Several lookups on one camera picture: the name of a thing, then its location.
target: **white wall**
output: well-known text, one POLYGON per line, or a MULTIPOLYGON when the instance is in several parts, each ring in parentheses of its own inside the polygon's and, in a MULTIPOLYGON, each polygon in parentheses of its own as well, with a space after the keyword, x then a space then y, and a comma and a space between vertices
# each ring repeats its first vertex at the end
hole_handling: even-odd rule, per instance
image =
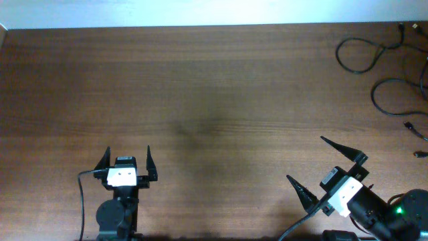
POLYGON ((428 0, 0 0, 8 29, 428 20, 428 0))

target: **robotic arm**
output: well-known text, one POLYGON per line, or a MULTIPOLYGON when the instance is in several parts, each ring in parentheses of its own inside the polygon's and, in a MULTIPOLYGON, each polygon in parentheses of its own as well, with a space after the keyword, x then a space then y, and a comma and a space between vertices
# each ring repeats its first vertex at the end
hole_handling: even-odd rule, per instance
POLYGON ((326 191, 321 200, 287 175, 308 215, 306 219, 290 227, 280 240, 318 210, 322 210, 327 216, 335 210, 341 216, 350 216, 352 221, 357 221, 378 240, 428 239, 428 191, 414 189, 385 202, 361 183, 368 175, 368 171, 362 167, 368 157, 362 151, 321 138, 355 164, 347 172, 335 167, 328 173, 320 183, 321 188, 326 191))
POLYGON ((105 201, 96 212, 96 221, 100 225, 97 241, 121 240, 137 241, 142 235, 136 234, 138 214, 138 190, 150 187, 151 181, 158 180, 158 173, 147 147, 146 169, 148 175, 138 175, 135 157, 117 157, 114 166, 110 166, 110 148, 94 170, 101 184, 113 191, 113 199, 105 201))
MULTIPOLYGON (((308 215, 289 227, 279 241, 319 210, 327 216, 335 210, 341 216, 350 216, 353 222, 358 222, 368 231, 367 233, 378 240, 428 240, 428 191, 414 189, 405 194, 395 195, 385 202, 370 190, 371 187, 361 183, 368 175, 368 171, 362 167, 368 157, 362 151, 339 145, 325 137, 321 138, 355 164, 349 171, 335 167, 327 174, 320 182, 321 188, 326 191, 321 199, 287 175, 308 215)), ((148 175, 138 175, 135 157, 117 157, 114 166, 110 166, 110 148, 107 148, 95 169, 83 172, 94 173, 94 177, 100 179, 107 190, 113 191, 113 199, 101 204, 96 212, 96 220, 100 225, 97 241, 142 240, 142 235, 136 233, 138 191, 149 188, 151 181, 158 180, 150 147, 147 148, 146 170, 148 175)), ((82 238, 84 221, 82 189, 81 194, 82 238)), ((326 230, 321 240, 357 241, 359 239, 352 232, 326 230)))

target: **wooden table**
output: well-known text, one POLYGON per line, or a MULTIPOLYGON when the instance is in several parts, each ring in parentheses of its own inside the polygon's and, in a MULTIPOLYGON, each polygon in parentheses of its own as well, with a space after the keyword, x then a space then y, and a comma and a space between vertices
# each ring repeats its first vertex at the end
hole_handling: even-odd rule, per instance
MULTIPOLYGON (((426 47, 407 24, 407 42, 426 47)), ((352 163, 319 136, 363 150, 364 183, 383 199, 428 186, 428 145, 370 101, 381 78, 418 81, 426 55, 387 52, 369 73, 343 70, 344 37, 385 43, 396 23, 11 30, 0 51, 0 236, 76 240, 76 175, 107 146, 134 155, 144 174, 150 145, 159 181, 140 191, 138 231, 148 236, 279 236, 305 212, 286 179, 318 197, 336 165, 352 163)), ((350 44, 344 61, 364 66, 373 49, 350 44)), ((428 110, 407 86, 380 88, 389 110, 428 110)), ((95 239, 98 206, 112 197, 83 178, 85 238, 95 239)), ((320 213, 295 233, 359 232, 320 213)))

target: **black wire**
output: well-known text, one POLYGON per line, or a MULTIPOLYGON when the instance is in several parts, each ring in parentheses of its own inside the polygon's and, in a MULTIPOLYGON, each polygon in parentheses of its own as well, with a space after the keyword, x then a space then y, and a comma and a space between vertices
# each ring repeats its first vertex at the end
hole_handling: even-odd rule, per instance
POLYGON ((363 232, 363 233, 365 233, 365 234, 370 234, 371 235, 371 233, 369 233, 369 232, 367 232, 366 230, 363 230, 356 222, 355 222, 355 220, 351 217, 351 216, 349 216, 349 218, 350 218, 350 221, 352 222, 352 224, 354 224, 354 226, 355 226, 355 228, 358 228, 361 232, 363 232))
POLYGON ((410 81, 408 81, 408 80, 402 80, 402 79, 398 79, 398 78, 387 78, 387 79, 384 79, 384 80, 380 80, 380 81, 376 82, 376 83, 373 85, 372 90, 371 90, 371 92, 370 92, 370 97, 372 98, 372 102, 373 102, 374 107, 376 107, 376 108, 377 108, 380 112, 382 112, 383 114, 387 114, 387 115, 389 115, 389 116, 409 116, 409 115, 412 115, 412 114, 422 114, 422 115, 428 116, 428 112, 423 112, 423 111, 420 111, 420 110, 409 110, 409 111, 404 111, 404 112, 396 112, 396 113, 393 113, 393 112, 389 112, 389 111, 386 111, 386 110, 382 109, 382 108, 381 108, 381 107, 376 103, 376 100, 375 100, 375 91, 376 91, 376 89, 377 89, 381 84, 389 83, 389 82, 400 82, 400 83, 408 84, 408 85, 410 85, 410 86, 420 87, 420 85, 419 85, 419 84, 415 84, 415 83, 410 82, 410 81))
POLYGON ((291 225, 282 235, 280 238, 278 238, 278 241, 282 241, 288 234, 290 234, 290 232, 292 232, 293 230, 295 230, 298 226, 300 226, 300 224, 303 224, 306 220, 310 219, 311 217, 313 217, 316 212, 318 212, 318 210, 320 209, 320 203, 318 202, 317 206, 314 207, 314 209, 312 210, 312 212, 310 212, 308 215, 304 216, 302 219, 300 219, 299 221, 297 221, 296 223, 294 223, 293 225, 291 225))
POLYGON ((419 138, 421 138, 421 139, 423 139, 423 140, 425 140, 425 141, 428 141, 428 138, 427 137, 424 137, 419 131, 417 131, 416 129, 415 129, 415 127, 413 126, 413 124, 412 123, 410 123, 409 121, 407 121, 407 122, 404 122, 404 126, 409 130, 409 131, 411 131, 415 136, 417 136, 417 137, 419 137, 419 138))
POLYGON ((426 151, 415 151, 413 155, 417 158, 425 158, 428 157, 428 152, 426 151))
POLYGON ((417 34, 424 37, 425 39, 428 39, 428 35, 423 31, 423 29, 420 25, 417 25, 416 23, 414 23, 412 25, 412 28, 416 31, 417 34))
POLYGON ((85 207, 84 207, 84 201, 83 201, 83 188, 82 188, 82 182, 80 182, 80 176, 83 175, 83 174, 98 173, 98 172, 102 172, 102 171, 106 171, 106 170, 103 169, 103 170, 83 171, 83 172, 81 172, 81 173, 78 174, 78 183, 79 183, 79 189, 80 189, 80 201, 82 203, 82 228, 80 229, 80 238, 79 238, 79 241, 82 241, 83 230, 85 228, 85 207))
POLYGON ((428 87, 423 85, 423 76, 425 74, 427 66, 428 66, 428 58, 427 58, 427 61, 425 61, 425 65, 423 66, 422 71, 421 71, 421 75, 419 77, 419 87, 421 89, 421 93, 422 93, 424 100, 428 100, 427 94, 425 93, 425 90, 424 90, 425 88, 428 88, 428 87))
POLYGON ((398 48, 399 48, 399 47, 401 47, 401 46, 405 46, 405 47, 411 48, 411 49, 413 49, 413 50, 417 50, 417 51, 422 52, 422 53, 428 53, 428 50, 424 50, 424 49, 422 49, 422 48, 420 48, 420 47, 417 47, 417 46, 414 46, 414 45, 412 45, 412 44, 405 44, 405 43, 404 43, 404 39, 405 39, 405 34, 404 34, 404 32, 405 32, 405 28, 404 28, 404 25, 403 25, 402 23, 400 23, 400 24, 399 24, 399 31, 400 31, 400 42, 395 43, 395 44, 391 44, 391 45, 389 45, 389 46, 385 46, 385 45, 383 45, 383 44, 379 44, 379 43, 376 43, 376 42, 370 41, 370 40, 368 40, 368 39, 363 39, 363 38, 361 38, 361 37, 349 37, 349 38, 346 38, 346 39, 342 40, 342 41, 337 45, 337 47, 336 47, 336 59, 337 59, 337 62, 338 62, 338 63, 340 64, 340 66, 342 66, 342 68, 344 68, 346 71, 349 71, 349 72, 354 73, 354 74, 363 74, 363 73, 365 73, 365 72, 370 71, 370 70, 371 70, 371 69, 376 65, 376 63, 378 62, 379 58, 380 58, 380 57, 385 53, 385 51, 387 51, 387 50, 396 50, 396 49, 398 49, 398 48), (349 41, 360 41, 360 42, 366 43, 366 44, 371 45, 371 46, 376 46, 376 47, 378 48, 378 50, 377 50, 376 54, 374 55, 374 58, 373 58, 372 62, 370 63, 370 65, 369 65, 367 68, 362 69, 362 70, 353 70, 353 69, 351 69, 351 68, 349 68, 348 66, 346 66, 346 65, 344 65, 344 64, 343 64, 342 60, 341 60, 341 59, 340 59, 340 57, 339 57, 339 50, 341 49, 341 47, 342 47, 346 42, 349 42, 349 41))
POLYGON ((403 193, 401 193, 401 194, 397 194, 397 195, 394 195, 394 196, 392 196, 389 200, 388 200, 388 206, 391 204, 391 202, 393 202, 395 199, 397 199, 397 198, 399 198, 399 197, 401 197, 402 195, 404 195, 403 193))

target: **white bracket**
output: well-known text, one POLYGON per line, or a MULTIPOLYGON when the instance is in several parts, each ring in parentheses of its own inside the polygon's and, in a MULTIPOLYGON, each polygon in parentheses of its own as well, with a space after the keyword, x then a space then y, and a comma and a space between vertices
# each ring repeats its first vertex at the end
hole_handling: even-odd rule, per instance
POLYGON ((347 217, 350 214, 348 202, 360 191, 363 184, 353 177, 349 177, 345 183, 333 194, 328 203, 341 215, 347 217))
POLYGON ((107 184, 113 187, 136 186, 136 169, 133 167, 110 168, 107 184))

